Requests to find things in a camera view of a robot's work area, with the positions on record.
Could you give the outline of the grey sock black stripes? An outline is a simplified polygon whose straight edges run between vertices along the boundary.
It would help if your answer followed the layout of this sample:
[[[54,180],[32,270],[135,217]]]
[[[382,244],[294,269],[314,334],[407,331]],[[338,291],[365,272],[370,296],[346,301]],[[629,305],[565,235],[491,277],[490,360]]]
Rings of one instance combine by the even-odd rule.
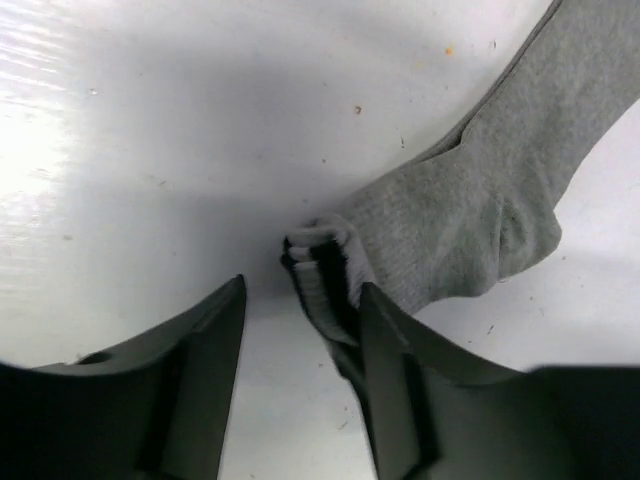
[[[364,284],[414,314],[476,297],[558,246],[555,207],[639,97],[639,5],[553,2],[437,143],[291,230],[282,262],[340,374],[364,382]]]

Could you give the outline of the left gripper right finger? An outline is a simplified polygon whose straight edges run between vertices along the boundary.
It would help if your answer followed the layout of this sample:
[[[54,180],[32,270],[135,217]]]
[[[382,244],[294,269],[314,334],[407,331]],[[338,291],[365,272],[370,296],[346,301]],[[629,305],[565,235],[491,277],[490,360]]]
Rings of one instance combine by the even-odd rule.
[[[361,349],[382,479],[635,479],[639,371],[482,358],[363,288]]]

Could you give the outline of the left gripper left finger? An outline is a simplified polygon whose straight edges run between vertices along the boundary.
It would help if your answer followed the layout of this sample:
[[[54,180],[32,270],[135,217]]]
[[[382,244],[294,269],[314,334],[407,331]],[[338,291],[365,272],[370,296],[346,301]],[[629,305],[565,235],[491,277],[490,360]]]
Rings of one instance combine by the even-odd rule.
[[[1,367],[5,479],[214,479],[245,323],[236,276],[73,364]]]

